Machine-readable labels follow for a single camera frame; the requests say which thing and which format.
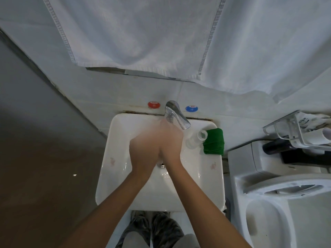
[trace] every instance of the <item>person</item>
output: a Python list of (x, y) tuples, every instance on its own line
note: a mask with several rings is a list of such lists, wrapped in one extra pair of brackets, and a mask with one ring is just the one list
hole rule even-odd
[(195, 183), (180, 161), (183, 132), (165, 119), (130, 141), (132, 171), (64, 241), (61, 248), (104, 248), (115, 227), (149, 179), (159, 157), (169, 173), (196, 237), (183, 234), (175, 220), (155, 212), (152, 226), (144, 212), (133, 212), (116, 248), (250, 248), (223, 213)]

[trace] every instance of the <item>folded green cloth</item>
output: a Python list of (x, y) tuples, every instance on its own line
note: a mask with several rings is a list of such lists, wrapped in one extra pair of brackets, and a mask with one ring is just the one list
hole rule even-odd
[(205, 154), (224, 154), (223, 131), (220, 128), (207, 130), (208, 137), (204, 141)]

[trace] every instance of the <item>person's left hand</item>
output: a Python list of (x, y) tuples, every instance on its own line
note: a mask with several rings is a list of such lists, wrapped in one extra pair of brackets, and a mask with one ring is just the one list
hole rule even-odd
[(160, 153), (159, 125), (151, 127), (130, 141), (132, 174), (146, 183)]

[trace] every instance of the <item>toilet lid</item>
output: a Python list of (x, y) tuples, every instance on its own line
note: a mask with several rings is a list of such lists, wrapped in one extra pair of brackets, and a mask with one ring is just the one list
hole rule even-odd
[(307, 197), (331, 190), (331, 174), (298, 174), (271, 178), (244, 189), (246, 194), (271, 197)]

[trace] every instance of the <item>faucet handle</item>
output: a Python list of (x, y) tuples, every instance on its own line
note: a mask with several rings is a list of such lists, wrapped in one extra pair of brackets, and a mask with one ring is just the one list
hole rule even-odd
[(175, 117), (180, 125), (180, 127), (184, 130), (191, 127), (190, 122), (186, 119), (179, 108), (179, 104), (174, 101), (170, 100), (165, 105), (165, 114), (164, 117), (167, 119), (168, 122), (173, 123), (173, 118)]

